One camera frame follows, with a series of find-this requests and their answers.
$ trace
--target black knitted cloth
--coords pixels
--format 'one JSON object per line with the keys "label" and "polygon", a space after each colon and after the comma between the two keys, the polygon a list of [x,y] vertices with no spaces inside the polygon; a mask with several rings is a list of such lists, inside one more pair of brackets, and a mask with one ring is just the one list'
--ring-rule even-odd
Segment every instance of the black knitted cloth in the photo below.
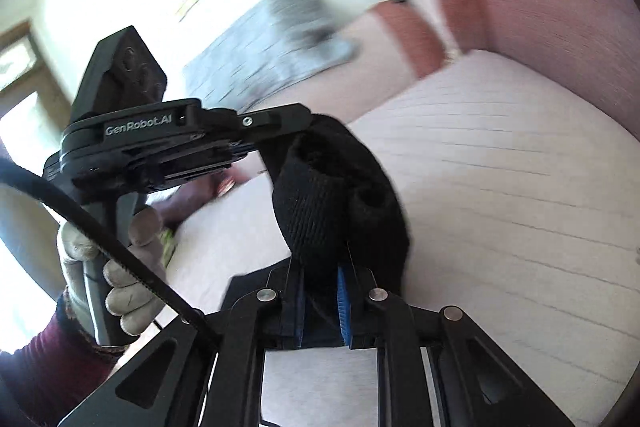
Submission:
{"label": "black knitted cloth", "polygon": [[[398,198],[369,149],[334,118],[314,115],[305,132],[265,142],[259,151],[273,181],[280,231],[303,266],[311,307],[322,317],[308,319],[315,328],[327,323],[338,339],[337,267],[349,255],[373,272],[379,287],[401,294],[409,238]],[[267,269],[234,277],[223,309],[266,277]],[[311,333],[306,322],[305,336]]]}

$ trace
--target gray cloth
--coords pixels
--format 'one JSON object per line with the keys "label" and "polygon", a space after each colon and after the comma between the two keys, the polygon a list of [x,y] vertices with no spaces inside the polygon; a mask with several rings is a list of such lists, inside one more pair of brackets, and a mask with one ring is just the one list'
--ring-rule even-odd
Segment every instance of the gray cloth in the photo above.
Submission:
{"label": "gray cloth", "polygon": [[204,107],[243,112],[269,95],[353,57],[322,0],[262,0],[184,68]]}

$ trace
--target white glove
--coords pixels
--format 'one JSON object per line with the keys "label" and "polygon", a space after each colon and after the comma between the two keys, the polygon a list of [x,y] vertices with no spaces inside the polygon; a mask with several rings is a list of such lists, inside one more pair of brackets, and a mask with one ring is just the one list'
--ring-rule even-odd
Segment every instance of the white glove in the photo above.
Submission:
{"label": "white glove", "polygon": [[[145,207],[131,220],[129,251],[164,280],[162,243],[158,239],[161,228],[162,220],[158,213],[150,206]],[[93,336],[94,324],[84,288],[82,261],[92,260],[100,251],[71,223],[64,223],[60,227],[58,251],[71,308],[80,325]],[[122,330],[133,336],[139,335],[156,318],[164,303],[113,260],[104,266],[104,277],[113,286],[106,298],[107,310],[121,317]]]}

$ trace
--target sleeve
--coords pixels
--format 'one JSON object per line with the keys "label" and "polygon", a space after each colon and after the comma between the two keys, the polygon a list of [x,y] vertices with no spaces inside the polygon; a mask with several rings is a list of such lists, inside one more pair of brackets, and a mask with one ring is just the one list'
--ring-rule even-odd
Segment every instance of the sleeve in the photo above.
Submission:
{"label": "sleeve", "polygon": [[23,413],[55,427],[113,369],[124,348],[103,348],[82,331],[66,291],[42,333],[13,355],[0,353],[0,377]]}

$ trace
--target device handle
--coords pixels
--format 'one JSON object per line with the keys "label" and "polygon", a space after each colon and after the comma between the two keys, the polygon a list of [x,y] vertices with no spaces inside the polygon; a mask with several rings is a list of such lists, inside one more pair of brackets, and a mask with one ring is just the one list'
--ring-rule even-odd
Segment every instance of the device handle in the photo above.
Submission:
{"label": "device handle", "polygon": [[[128,247],[131,219],[144,208],[145,201],[144,194],[132,192],[121,196],[117,201],[91,203],[85,205],[84,209]],[[127,346],[137,337],[122,331],[120,317],[111,315],[105,306],[105,299],[111,291],[111,286],[104,278],[104,265],[108,260],[105,254],[100,253],[92,261],[82,263],[86,298],[94,322],[95,342],[99,346]]]}

